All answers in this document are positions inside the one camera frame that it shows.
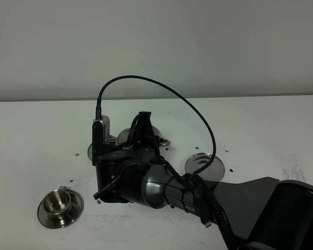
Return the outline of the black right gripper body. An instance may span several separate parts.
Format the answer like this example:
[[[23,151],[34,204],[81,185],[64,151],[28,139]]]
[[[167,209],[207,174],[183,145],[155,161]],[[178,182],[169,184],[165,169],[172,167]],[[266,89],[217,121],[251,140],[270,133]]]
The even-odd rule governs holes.
[[[140,112],[131,123],[131,131],[126,145],[103,144],[102,153],[98,157],[98,166],[114,167],[126,161],[148,163],[160,155],[159,143],[156,141],[150,121],[151,112]],[[138,139],[145,141],[146,146],[133,148],[133,142]]]

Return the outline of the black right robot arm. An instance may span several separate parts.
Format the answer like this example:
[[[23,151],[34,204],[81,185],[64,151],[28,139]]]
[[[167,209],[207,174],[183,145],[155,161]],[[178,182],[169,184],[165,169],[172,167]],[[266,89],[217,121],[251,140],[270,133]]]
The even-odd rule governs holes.
[[[180,176],[159,150],[149,112],[133,120],[128,139],[108,142],[109,120],[92,126],[92,162],[106,203],[179,208],[216,224],[228,249],[313,249],[313,186],[271,177],[239,184]]]

